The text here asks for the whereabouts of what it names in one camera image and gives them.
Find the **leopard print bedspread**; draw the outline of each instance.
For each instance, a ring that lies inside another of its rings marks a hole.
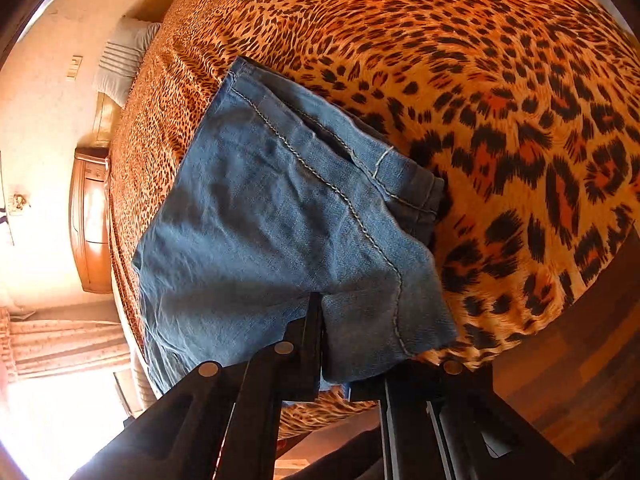
[[[238,55],[446,180],[431,249],[461,335],[425,360],[475,366],[544,328],[638,215],[640,58],[595,0],[175,0],[111,146],[113,267],[140,344],[131,257]],[[281,436],[370,406],[325,397],[287,408]]]

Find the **white pillow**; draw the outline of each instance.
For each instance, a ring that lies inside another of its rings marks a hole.
[[[94,88],[124,107],[142,58],[159,28],[160,23],[122,18],[100,56]]]

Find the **cream wall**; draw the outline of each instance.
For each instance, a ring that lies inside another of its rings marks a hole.
[[[37,310],[94,303],[82,291],[68,235],[73,153],[90,133],[94,68],[116,21],[141,0],[55,0],[0,72],[0,152],[7,195],[31,209],[11,221],[14,247],[0,246],[0,306]],[[65,73],[82,56],[75,82]]]

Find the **seam stitching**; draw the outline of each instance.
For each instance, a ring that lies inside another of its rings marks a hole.
[[[425,197],[424,202],[422,202],[422,206],[420,206],[420,211],[418,211],[417,215],[415,216],[414,227],[411,229],[411,236],[414,235],[415,230],[418,228],[418,221],[420,220],[420,217],[422,216],[422,208],[424,208],[424,205],[427,203],[427,200],[431,196],[431,191],[433,191],[433,186],[434,185],[435,185],[435,179],[431,181],[431,187],[429,188],[429,192],[427,193],[427,196]]]
[[[300,114],[300,115],[302,115],[302,116],[305,116],[307,119],[309,119],[310,121],[312,121],[312,123],[313,123],[313,124],[315,124],[316,126],[318,126],[318,128],[322,128],[322,129],[323,129],[324,131],[326,131],[329,135],[331,135],[335,140],[337,140],[337,141],[342,145],[342,147],[343,147],[345,150],[347,150],[347,152],[349,153],[349,155],[351,155],[354,159],[356,159],[360,164],[362,164],[362,165],[364,166],[364,168],[361,168],[361,169],[362,169],[365,173],[367,173],[367,175],[369,175],[373,180],[375,180],[375,181],[378,183],[378,185],[379,185],[382,189],[384,189],[384,190],[385,190],[385,193],[387,193],[390,197],[395,198],[396,200],[398,200],[398,202],[400,202],[400,203],[404,204],[405,206],[410,207],[410,208],[412,208],[412,209],[416,209],[416,210],[418,210],[418,211],[420,211],[420,212],[422,212],[422,213],[432,213],[432,214],[434,214],[434,215],[436,214],[436,211],[434,211],[433,209],[427,209],[427,210],[420,209],[418,206],[415,206],[414,204],[412,204],[411,202],[408,202],[408,201],[407,201],[407,200],[405,200],[404,198],[401,198],[401,197],[399,197],[398,195],[391,193],[391,192],[390,192],[390,191],[385,187],[385,185],[384,185],[384,184],[382,184],[382,182],[380,182],[380,181],[376,178],[375,174],[372,174],[372,173],[371,173],[371,172],[366,168],[366,164],[364,164],[364,162],[362,162],[362,161],[358,158],[358,156],[357,156],[355,153],[353,153],[353,150],[352,150],[352,149],[351,149],[351,148],[350,148],[350,147],[349,147],[349,146],[348,146],[348,145],[347,145],[347,144],[346,144],[346,143],[345,143],[345,142],[344,142],[340,137],[338,137],[336,134],[334,134],[331,130],[329,130],[329,129],[328,129],[327,127],[325,127],[324,125],[320,124],[320,123],[319,123],[315,118],[313,118],[313,117],[311,117],[311,116],[309,116],[309,115],[305,114],[304,112],[302,112],[302,111],[298,110],[295,106],[292,106],[292,105],[290,105],[289,103],[286,103],[286,104],[287,104],[287,106],[289,106],[293,111],[295,111],[295,112],[299,113],[299,114]],[[394,149],[394,147],[393,147],[393,146],[390,146],[390,147],[389,147],[389,149],[385,152],[385,154],[386,154],[386,153],[389,153],[389,152],[391,152],[391,151],[393,151],[393,149]]]
[[[404,352],[404,354],[409,356],[409,357],[415,357],[416,354],[413,354],[412,352],[409,352],[408,349],[406,348],[405,344],[404,344],[404,341],[402,341],[402,337],[400,335],[400,330],[399,330],[399,327],[398,327],[398,316],[399,316],[399,311],[400,311],[400,296],[402,294],[402,275],[400,274],[400,271],[398,270],[398,268],[391,262],[391,260],[389,258],[386,257],[386,254],[383,253],[383,251],[380,248],[380,246],[371,237],[371,234],[369,234],[369,232],[367,231],[367,228],[362,223],[362,220],[358,216],[358,213],[356,212],[356,209],[354,208],[354,206],[351,203],[351,201],[349,200],[349,198],[340,189],[335,187],[333,184],[327,182],[324,178],[322,178],[320,176],[320,174],[316,170],[314,170],[311,166],[309,166],[305,162],[305,160],[302,158],[302,156],[296,150],[293,149],[293,147],[289,144],[289,141],[277,131],[275,126],[273,126],[269,122],[269,120],[260,112],[260,110],[258,110],[258,108],[251,101],[249,101],[249,99],[247,97],[242,95],[235,88],[232,88],[231,91],[233,93],[235,93],[236,95],[238,95],[238,97],[240,97],[241,99],[246,101],[248,103],[248,105],[251,108],[254,109],[254,111],[262,118],[264,123],[271,129],[271,131],[273,131],[273,133],[276,135],[276,137],[278,137],[283,142],[283,144],[287,147],[287,149],[291,153],[293,153],[293,155],[296,157],[296,159],[299,161],[300,164],[302,164],[305,168],[307,168],[313,174],[313,176],[315,176],[318,180],[320,180],[320,182],[322,182],[326,186],[328,186],[333,192],[335,192],[338,196],[340,196],[340,198],[342,200],[344,200],[344,202],[346,203],[347,207],[349,208],[349,211],[350,211],[351,215],[354,217],[356,223],[360,227],[360,230],[362,231],[362,234],[364,234],[365,238],[367,240],[369,240],[369,243],[371,243],[371,245],[375,248],[375,250],[382,256],[382,258],[386,262],[386,264],[394,270],[394,272],[396,274],[396,278],[398,279],[398,290],[396,292],[396,298],[394,300],[395,305],[394,305],[394,314],[393,314],[393,319],[392,319],[393,327],[394,327],[394,334],[395,334],[396,338],[398,339],[398,342],[400,343],[400,347],[402,349],[402,352]]]
[[[376,162],[375,168],[376,171],[373,172],[373,175],[371,175],[373,178],[375,178],[376,180],[378,180],[378,170],[380,169],[380,163],[383,161],[383,159],[389,154],[389,152],[391,152],[393,150],[393,146],[389,146],[386,150],[385,153],[383,153],[382,155],[380,155],[380,158],[378,159],[378,161]]]
[[[236,72],[232,72],[231,70],[229,70],[228,73],[231,74],[231,83],[229,83],[229,88],[233,88],[234,85],[236,84],[236,79],[238,78],[238,74]]]

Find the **denim shorts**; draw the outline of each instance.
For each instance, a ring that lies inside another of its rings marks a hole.
[[[431,236],[444,183],[377,131],[239,57],[136,248],[145,354],[166,391],[282,338],[324,294],[345,383],[452,342]]]

